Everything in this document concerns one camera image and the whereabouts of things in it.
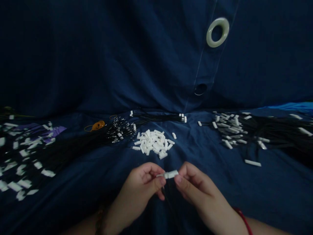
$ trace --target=bundle of black cords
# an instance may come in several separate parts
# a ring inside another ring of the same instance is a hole
[[[134,122],[136,124],[136,127],[140,127],[149,122],[175,121],[185,123],[187,121],[187,117],[184,116],[184,114],[154,115],[147,113],[143,109],[141,109],[141,111],[141,113],[137,113],[136,111],[134,111],[131,114],[132,117],[137,117],[140,119],[139,121]]]
[[[302,155],[305,155],[309,159],[309,161],[306,162],[312,165],[313,136],[310,133],[313,133],[313,122],[299,120],[292,116],[259,117],[243,113],[221,114],[224,118],[220,118],[220,120],[223,120],[224,124],[234,127],[236,125],[232,121],[234,119],[231,117],[234,115],[238,116],[238,121],[240,123],[241,131],[239,133],[228,132],[228,128],[222,126],[218,126],[216,129],[213,127],[212,122],[202,123],[203,125],[208,125],[215,130],[219,130],[222,133],[224,142],[226,141],[225,137],[229,138],[232,137],[232,135],[241,135],[239,138],[231,138],[227,139],[227,141],[235,142],[234,144],[232,143],[232,147],[243,146],[244,144],[238,141],[246,141],[247,155],[249,147],[256,143],[256,153],[258,158],[258,149],[262,148],[260,145],[260,142],[262,142],[267,149],[295,149],[298,153],[300,152]]]
[[[119,141],[129,141],[135,134],[132,124],[124,119],[115,119],[103,128],[86,135],[56,141],[52,145],[38,145],[27,157],[21,156],[21,149],[12,149],[12,145],[10,149],[8,146],[3,146],[5,152],[2,152],[0,167],[5,169],[10,164],[14,164],[14,167],[3,172],[0,178],[7,183],[22,179],[31,181],[32,186],[25,189],[27,194],[30,190],[39,189],[50,179],[51,176],[42,174],[43,169],[57,174],[83,154],[99,147],[116,145],[115,143]],[[36,163],[40,163],[42,167],[36,167]],[[17,175],[20,166],[24,173]]]

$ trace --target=blue cloth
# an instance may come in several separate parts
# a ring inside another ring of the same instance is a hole
[[[288,112],[275,109],[252,110],[256,115],[284,116]],[[209,175],[228,202],[250,216],[293,234],[313,232],[313,171],[280,150],[260,150],[262,167],[243,162],[244,147],[229,150],[221,144],[221,136],[197,121],[210,121],[212,112],[195,111],[186,114],[186,124],[176,122],[149,123],[147,129],[164,131],[177,140],[168,156],[159,160],[121,143],[120,148],[103,147],[78,158],[60,172],[38,193],[18,202],[15,193],[0,194],[0,231],[2,234],[55,234],[83,219],[97,208],[103,195],[116,195],[132,168],[154,162],[166,171],[179,169],[184,161],[196,165]],[[129,117],[129,112],[121,117]],[[83,133],[82,127],[106,120],[106,115],[87,116],[73,113],[51,120],[68,129],[59,138]],[[194,208],[181,197],[172,185],[171,203],[179,214],[186,234],[207,234]],[[127,234],[176,234],[177,230],[165,202],[152,198],[144,214],[130,227]]]
[[[46,117],[306,101],[312,7],[307,0],[4,0],[0,105]],[[206,33],[218,17],[231,29],[210,48]],[[201,84],[207,89],[197,96]]]

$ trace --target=finger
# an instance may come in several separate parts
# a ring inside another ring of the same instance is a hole
[[[145,194],[150,199],[153,194],[159,191],[166,184],[166,179],[162,176],[154,178],[145,185]]]
[[[200,208],[203,202],[208,199],[208,195],[201,192],[181,175],[176,175],[174,180],[179,191],[185,194],[196,207]]]
[[[189,162],[185,162],[178,173],[206,194],[212,196],[218,191],[210,177]]]
[[[158,174],[163,174],[165,171],[155,163],[145,163],[136,168],[136,171],[140,172],[141,177],[144,174],[152,172],[157,172]]]
[[[164,200],[165,200],[165,196],[163,195],[163,193],[162,193],[161,190],[157,191],[157,192],[156,192],[156,195],[159,197],[159,199],[160,199],[161,201],[164,201]]]

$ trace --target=small white component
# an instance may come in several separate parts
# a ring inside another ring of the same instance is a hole
[[[140,145],[140,149],[141,149],[142,154],[144,154],[143,145]]]
[[[26,167],[25,164],[20,165],[17,169],[16,169],[16,174],[19,176],[22,176],[25,172],[23,171],[23,169]]]
[[[215,123],[215,122],[212,122],[212,124],[213,124],[214,128],[217,129],[216,123]]]
[[[167,153],[164,153],[164,154],[159,154],[159,158],[160,160],[162,160],[163,158],[167,157]]]
[[[236,124],[237,126],[239,126],[238,118],[236,117],[236,118],[234,118],[234,120],[235,120],[235,124]]]
[[[8,185],[7,185],[10,189],[13,189],[14,191],[18,192],[18,191],[21,191],[23,188],[21,186],[19,186],[17,183],[15,182],[10,182]]]
[[[307,134],[308,136],[312,136],[313,134],[302,127],[298,127],[301,133]]]
[[[294,118],[297,118],[299,120],[303,119],[302,117],[300,117],[299,115],[296,114],[289,114],[290,116],[293,116]]]
[[[265,138],[259,137],[259,140],[262,141],[262,142],[270,143],[269,139],[265,139]]]
[[[175,142],[171,141],[170,139],[168,139],[167,142],[169,142],[170,144],[175,144]]]
[[[264,149],[264,150],[267,149],[267,147],[263,144],[262,141],[258,140],[258,144],[260,145],[260,147],[261,147],[262,149]]]
[[[136,146],[133,146],[132,149],[134,149],[134,150],[141,150],[140,147],[136,147]]]
[[[247,144],[245,140],[237,140],[238,143]]]
[[[231,137],[228,135],[222,135],[222,136],[225,137],[226,139],[231,139]]]
[[[173,147],[173,144],[170,144],[170,145],[167,147],[167,150],[170,150],[172,147]]]
[[[19,147],[18,141],[14,141],[13,142],[13,149],[18,149],[18,147]]]
[[[5,143],[6,143],[6,138],[5,137],[1,137],[0,138],[0,147],[4,146]]]
[[[16,199],[18,199],[19,201],[22,201],[26,196],[24,196],[25,191],[21,190],[17,193],[16,195]]]
[[[2,192],[4,192],[4,191],[7,191],[9,188],[7,187],[7,183],[6,182],[4,182],[4,181],[2,181],[2,180],[0,180],[0,190],[2,191]]]
[[[34,166],[39,170],[40,168],[42,168],[42,164],[41,162],[36,162],[34,163]]]
[[[29,189],[32,186],[32,182],[30,180],[20,180],[17,182],[20,186]]]
[[[230,125],[227,125],[227,124],[224,124],[224,123],[218,123],[217,124],[218,126],[221,126],[221,127],[231,127]]]
[[[48,176],[48,177],[53,177],[53,176],[55,176],[55,173],[54,173],[53,171],[49,171],[49,170],[46,170],[46,169],[43,169],[43,170],[41,171],[41,173],[42,173],[43,175],[45,175],[45,176]]]
[[[7,170],[9,170],[9,169],[11,169],[11,168],[13,168],[13,167],[16,167],[16,166],[17,166],[17,162],[11,162],[11,163],[9,163],[9,164],[6,166],[6,168],[4,168],[3,172],[5,172],[5,171],[7,171]]]
[[[231,144],[228,142],[228,140],[225,140],[224,143],[226,144],[226,146],[227,146],[229,149],[232,149],[232,146],[231,146]]]
[[[250,165],[255,165],[255,166],[261,166],[261,163],[250,161],[250,160],[245,160],[245,163],[250,164]]]
[[[45,124],[42,125],[45,129],[47,129],[48,131],[50,130],[49,127]]]
[[[18,125],[13,124],[13,123],[5,123],[4,125],[9,126],[9,127],[17,127]]]
[[[241,138],[241,137],[243,137],[243,135],[231,135],[231,138]]]
[[[33,189],[33,190],[29,191],[27,193],[27,195],[33,195],[33,194],[37,193],[38,191],[39,191],[38,189]]]
[[[169,143],[167,142],[167,139],[165,139],[165,144],[164,144],[165,151],[168,150],[168,146],[169,146]]]

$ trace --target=bracelet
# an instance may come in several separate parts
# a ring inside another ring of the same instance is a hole
[[[247,222],[247,220],[246,220],[244,214],[241,212],[241,210],[238,209],[238,208],[234,208],[234,207],[233,207],[233,209],[240,215],[240,217],[241,217],[242,220],[244,221],[244,223],[245,223],[245,225],[246,225],[246,227],[247,227],[247,230],[248,230],[249,235],[253,235],[252,230],[251,230],[251,228],[250,228],[250,226],[249,226],[249,224],[248,224],[248,222]]]

